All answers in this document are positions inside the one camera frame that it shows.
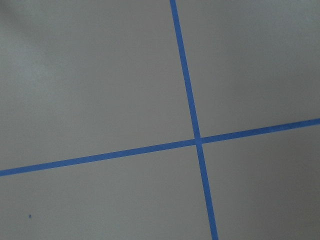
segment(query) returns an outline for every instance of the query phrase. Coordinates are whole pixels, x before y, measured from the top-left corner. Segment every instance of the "blue line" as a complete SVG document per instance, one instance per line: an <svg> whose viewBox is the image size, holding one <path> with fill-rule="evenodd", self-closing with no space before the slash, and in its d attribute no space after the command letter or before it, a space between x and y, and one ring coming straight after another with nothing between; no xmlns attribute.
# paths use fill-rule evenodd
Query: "blue line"
<svg viewBox="0 0 320 240"><path fill-rule="evenodd" d="M92 162L97 162L102 160L115 159L115 158L121 158L121 157L127 157L132 155L139 155L139 154L146 154L146 153L152 153L152 152L169 150L169 149L177 149L177 148L183 148L183 147L193 146L193 145L195 145L195 140L191 139L191 140L176 141L176 142L170 142L170 143L153 145L153 146L139 147L139 148L128 149L123 151L103 153L103 154L92 155L92 156L72 158L72 159L61 160L61 161L41 163L41 164L30 165L30 166L22 166L17 168L0 170L0 177L34 172L39 170L60 168L65 166L77 165L77 164L92 163Z"/></svg>
<svg viewBox="0 0 320 240"><path fill-rule="evenodd" d="M304 127L309 127L314 125L320 125L320 118L306 120L306 121L297 121L297 122L275 125L275 126L256 128L256 129L245 130L245 131L237 131L237 132L220 134L215 136L207 136L207 137L203 137L201 140L203 144L207 144L207 143L225 141L230 139L244 138L244 137L249 137L254 135L286 131L290 129L304 128Z"/></svg>
<svg viewBox="0 0 320 240"><path fill-rule="evenodd" d="M179 49L182 73L183 73L185 90L186 90L186 96L187 96L188 104L189 104L189 111L190 111L190 116L191 116L196 152L198 155L198 161L199 161L202 186L203 186L203 191L204 191L206 210L207 210L208 220L209 220L209 225L210 225L211 237L212 237L212 240L218 240L218 232L217 232L217 226L216 226L216 220L215 220L215 214L214 214L214 207L213 207L211 193L210 193L210 186L209 186L209 180L208 180L208 174L207 174L207 168L206 168L206 161L205 161L204 151L203 151L203 147L202 147L202 140L201 140L200 129L199 129L199 124L198 124L195 99L194 99L194 95L192 92L192 85L191 85L191 81L190 81L188 63L187 63L184 41L183 41L180 22L179 22L176 1L170 0L170 5L171 5L171 12L172 12L173 24L174 24L174 29L175 29L176 41L177 41L178 49Z"/></svg>

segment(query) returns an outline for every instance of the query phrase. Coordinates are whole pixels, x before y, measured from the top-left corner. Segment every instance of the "blue tape strip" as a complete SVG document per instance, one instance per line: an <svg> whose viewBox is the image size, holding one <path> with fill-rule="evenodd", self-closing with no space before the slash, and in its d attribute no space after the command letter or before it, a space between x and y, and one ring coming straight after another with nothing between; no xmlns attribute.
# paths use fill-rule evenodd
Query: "blue tape strip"
<svg viewBox="0 0 320 240"><path fill-rule="evenodd" d="M209 180L208 180L208 174L207 174L207 168L206 168L206 161L205 161L204 151L203 151L203 147L202 147L202 140L201 140L197 112L196 112L196 105L195 105L194 95L192 92L192 85L191 85L191 81L190 81L188 63L187 63L184 41L183 41L180 22L179 22L176 1L170 0L170 5L171 5L171 12L172 12L173 24L174 24L174 29L175 29L176 41L177 41L178 49L179 49L179 55L180 55L182 73L183 73L183 78L184 78L185 90L186 90L186 95L187 95L188 104L189 104L189 111L190 111L190 116L191 116L196 152L198 155L198 161L199 161L202 186L203 186L203 191L204 191L206 210L207 210L208 219L209 219L211 237L212 237L212 240L218 240L218 232L217 232L217 226L216 226L216 220L215 220L215 214L214 214L214 207L213 207L211 193L210 193L210 186L209 186Z"/></svg>
<svg viewBox="0 0 320 240"><path fill-rule="evenodd" d="M304 127L309 127L314 125L320 125L320 118L305 120L305 121L297 121L297 122L275 125L275 126L256 128L256 129L245 130L245 131L237 131L237 132L220 134L215 136L207 136L207 137L203 137L201 140L203 144L207 144L207 143L225 141L230 139L244 138L244 137L249 137L254 135L269 134L269 133L280 132L280 131L285 131L290 129L304 128Z"/></svg>
<svg viewBox="0 0 320 240"><path fill-rule="evenodd" d="M153 146L139 147L139 148L128 149L123 151L103 153L103 154L92 155L92 156L78 157L78 158L61 160L61 161L41 163L41 164L30 165L30 166L22 166L17 168L0 170L0 177L34 172L39 170L60 168L60 167L65 167L70 165L92 163L92 162L97 162L102 160L115 159L115 158L121 158L121 157L127 157L132 155L139 155L139 154L146 154L146 153L152 153L152 152L169 150L169 149L177 149L177 148L183 148L183 147L193 146L193 145L195 145L195 140L191 139L191 140L176 141L176 142L170 142L170 143L153 145Z"/></svg>

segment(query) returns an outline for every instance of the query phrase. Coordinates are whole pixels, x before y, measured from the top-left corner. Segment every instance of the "horizontal blue line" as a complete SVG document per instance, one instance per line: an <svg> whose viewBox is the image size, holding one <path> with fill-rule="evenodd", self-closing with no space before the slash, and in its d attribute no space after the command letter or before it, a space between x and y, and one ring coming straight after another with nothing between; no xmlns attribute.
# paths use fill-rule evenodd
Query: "horizontal blue line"
<svg viewBox="0 0 320 240"><path fill-rule="evenodd" d="M286 123L286 124L275 125L275 126L267 126L267 127L256 128L256 129L245 130L245 131L225 133L225 134L220 134L215 136L207 136L207 137L202 137L201 140L203 144L208 144L208 143L214 143L219 141L239 139L239 138L244 138L249 136L280 132L280 131L285 131L290 129L298 129L298 128L309 127L314 125L320 125L320 118L306 120L306 121L297 121L297 122Z"/></svg>
<svg viewBox="0 0 320 240"><path fill-rule="evenodd" d="M292 123L281 124L281 125L275 125L275 126L256 128L256 129L245 130L245 131L220 134L220 135L215 135L215 136L202 137L201 140L202 140L203 144L208 144L208 143L213 143L213 142L219 142L219 141L238 139L238 138L244 138L244 137L261 135L261 134L269 134L269 133L274 133L274 132L286 131L286 130L290 130L290 129L298 129L298 128L309 127L309 126L314 126L314 125L320 125L320 118L306 120L306 121L292 122ZM34 172L34 171L39 171L39 170L60 168L60 167L65 167L65 166L77 165L77 164L92 163L92 162L97 162L97 161L102 161L102 160L116 159L116 158L121 158L121 157L146 154L146 153L164 151L164 150L169 150L169 149L177 149L177 148L183 148L183 147L194 146L194 145L196 145L196 141L194 139L190 139L190 140L176 141L176 142L170 142L170 143L153 145L153 146L139 147L139 148L128 149L128 150L123 150L123 151L103 153L103 154L98 154L98 155L93 155L93 156L84 156L84 157L79 157L79 158L54 161L54 162L48 162L48 163L41 163L41 164L30 165L30 166L22 166L22 167L17 167L17 168L0 170L0 177L14 175L14 174Z"/></svg>
<svg viewBox="0 0 320 240"><path fill-rule="evenodd" d="M152 152L169 150L169 149L177 149L177 148L183 148L183 147L193 146L193 145L195 145L195 140L190 139L190 140L184 140L184 141L176 141L176 142L170 142L165 144L122 150L122 151L114 151L114 152L103 153L103 154L92 155L92 156L72 158L72 159L61 160L61 161L41 163L41 164L30 165L30 166L22 166L17 168L0 170L0 177L7 176L7 175L34 172L34 171L45 170L45 169L60 168L65 166L77 165L77 164L92 163L92 162L97 162L102 160L116 159L121 157L146 154L146 153L152 153Z"/></svg>

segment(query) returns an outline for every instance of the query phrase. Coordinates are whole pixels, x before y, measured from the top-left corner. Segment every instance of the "vertical blue line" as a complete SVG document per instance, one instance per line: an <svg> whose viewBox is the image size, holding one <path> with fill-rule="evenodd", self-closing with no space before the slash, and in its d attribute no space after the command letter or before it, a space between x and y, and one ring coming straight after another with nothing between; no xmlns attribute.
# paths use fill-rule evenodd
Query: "vertical blue line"
<svg viewBox="0 0 320 240"><path fill-rule="evenodd" d="M170 0L170 5L171 5L171 12L172 12L172 18L174 23L176 41L179 49L185 90L186 90L186 95L187 95L188 104L189 104L189 111L191 116L196 152L198 155L199 167L201 172L202 186L204 191L204 198L205 198L206 210L207 210L208 219L209 219L211 236L212 236L212 240L218 240L218 232L217 232L217 226L216 226L216 220L215 220L215 214L214 214L214 207L213 207L211 193L210 193L206 161L205 161L204 151L202 147L202 140L201 140L200 129L198 124L195 99L192 92L192 86L191 86L190 75L188 70L184 41L181 33L176 0Z"/></svg>

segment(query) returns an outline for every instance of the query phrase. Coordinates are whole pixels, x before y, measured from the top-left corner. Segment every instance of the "gray surface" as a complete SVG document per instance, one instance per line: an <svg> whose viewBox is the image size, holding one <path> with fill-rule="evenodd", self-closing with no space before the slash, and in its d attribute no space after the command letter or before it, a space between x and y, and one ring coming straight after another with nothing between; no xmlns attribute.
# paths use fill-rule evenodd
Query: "gray surface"
<svg viewBox="0 0 320 240"><path fill-rule="evenodd" d="M320 238L320 126L203 146L220 240Z"/></svg>
<svg viewBox="0 0 320 240"><path fill-rule="evenodd" d="M320 116L320 1L177 0L203 137Z"/></svg>
<svg viewBox="0 0 320 240"><path fill-rule="evenodd" d="M0 169L193 138L167 1L0 2Z"/></svg>
<svg viewBox="0 0 320 240"><path fill-rule="evenodd" d="M3 240L210 239L194 147L6 176L0 189Z"/></svg>

